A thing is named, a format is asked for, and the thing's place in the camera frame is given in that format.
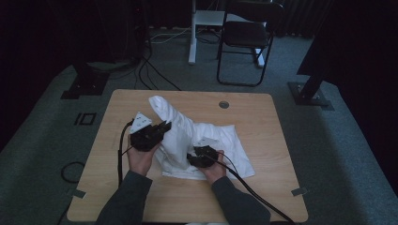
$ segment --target hand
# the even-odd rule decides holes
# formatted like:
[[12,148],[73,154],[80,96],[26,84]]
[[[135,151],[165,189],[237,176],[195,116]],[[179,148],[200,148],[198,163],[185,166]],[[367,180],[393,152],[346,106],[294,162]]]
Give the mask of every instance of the hand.
[[130,170],[139,173],[142,176],[146,176],[152,165],[153,155],[160,145],[161,143],[159,142],[149,152],[140,152],[132,147],[127,152]]
[[[223,150],[220,150],[217,152],[219,152],[218,161],[220,163],[224,163],[223,162],[223,153],[224,153]],[[211,165],[210,167],[198,168],[198,169],[206,176],[206,179],[210,185],[212,185],[218,179],[226,176],[225,167],[223,167],[222,165],[220,165],[219,163],[216,163],[216,162],[213,165]]]

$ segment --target gray carpet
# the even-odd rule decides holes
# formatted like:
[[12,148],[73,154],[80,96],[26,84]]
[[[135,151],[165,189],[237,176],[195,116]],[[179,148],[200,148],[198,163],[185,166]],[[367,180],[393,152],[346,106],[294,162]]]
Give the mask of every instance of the gray carpet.
[[[202,38],[214,39],[207,35]],[[298,181],[301,187],[309,190],[304,195],[309,219],[303,224],[397,224],[397,197],[338,89],[328,83],[321,86],[335,111],[297,106],[290,94],[288,82],[308,79],[297,76],[296,72],[311,42],[301,37],[276,38],[266,78],[254,88],[217,83],[216,45],[199,42],[196,64],[189,66],[190,41],[187,37],[154,43],[149,62],[184,91],[268,93],[273,96]],[[227,61],[235,62],[236,58],[224,59],[223,72],[238,75],[231,79],[249,80],[260,73],[260,69],[251,63],[250,56],[246,63],[248,68],[243,73],[238,73],[240,70],[234,67],[233,72],[228,70]],[[94,65],[110,67],[100,63]],[[63,166],[72,161],[86,161],[115,89],[146,89],[140,81],[136,82],[137,74],[138,69],[135,73],[133,70],[114,72],[102,96],[85,96],[76,100],[60,100],[63,91],[68,90],[73,82],[74,69],[67,67],[54,78],[35,109],[1,152],[1,224],[57,223],[77,186],[61,178]],[[150,84],[145,67],[142,74],[145,82]],[[150,67],[149,74],[160,90],[175,90]],[[93,124],[75,125],[79,113],[95,113]],[[66,175],[69,179],[79,179],[81,172],[81,166],[73,165]],[[75,223],[63,217],[61,224]]]

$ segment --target gray sleeve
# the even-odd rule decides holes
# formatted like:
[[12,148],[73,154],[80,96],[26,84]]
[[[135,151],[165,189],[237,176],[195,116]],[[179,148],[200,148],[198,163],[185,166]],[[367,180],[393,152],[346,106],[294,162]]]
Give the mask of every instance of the gray sleeve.
[[152,180],[128,171],[123,183],[102,208],[96,224],[141,224]]
[[230,225],[269,224],[270,213],[252,195],[235,188],[228,177],[222,177],[211,186]]

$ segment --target table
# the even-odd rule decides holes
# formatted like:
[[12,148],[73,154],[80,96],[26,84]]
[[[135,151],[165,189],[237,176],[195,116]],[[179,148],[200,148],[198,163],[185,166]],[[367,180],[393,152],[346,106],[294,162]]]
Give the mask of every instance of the table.
[[[214,25],[222,26],[222,20],[224,11],[213,11],[213,10],[196,10],[196,0],[192,0],[192,19],[191,19],[191,46],[190,55],[188,58],[188,64],[194,65],[196,62],[196,25]],[[244,21],[238,16],[228,17],[227,20]],[[263,55],[260,55],[257,59],[257,66],[263,67],[265,64]]]
[[[123,127],[137,112],[151,118],[153,124],[161,122],[148,101],[155,95],[166,98],[194,122],[216,126],[235,125],[256,172],[255,176],[245,178],[245,181],[260,196],[295,221],[307,220],[302,196],[294,197],[291,193],[291,190],[299,187],[299,183],[270,95],[146,90],[114,91],[77,187],[85,192],[85,196],[82,199],[73,197],[68,211],[69,220],[97,219],[103,205],[117,189],[116,152]],[[227,101],[229,108],[222,109],[219,106],[221,101]],[[128,170],[126,158],[123,168],[125,173]],[[206,181],[162,176],[161,166],[156,159],[147,176],[153,180],[153,184],[146,199],[144,221],[225,221]],[[238,180],[233,180],[233,183],[245,191]],[[271,220],[281,219],[271,211]]]

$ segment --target circular hole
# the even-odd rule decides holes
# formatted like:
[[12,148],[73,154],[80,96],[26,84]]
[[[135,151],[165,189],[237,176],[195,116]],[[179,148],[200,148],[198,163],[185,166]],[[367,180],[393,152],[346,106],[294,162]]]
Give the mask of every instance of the circular hole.
[[228,101],[220,101],[219,106],[220,106],[222,109],[228,109],[229,103],[228,103]]

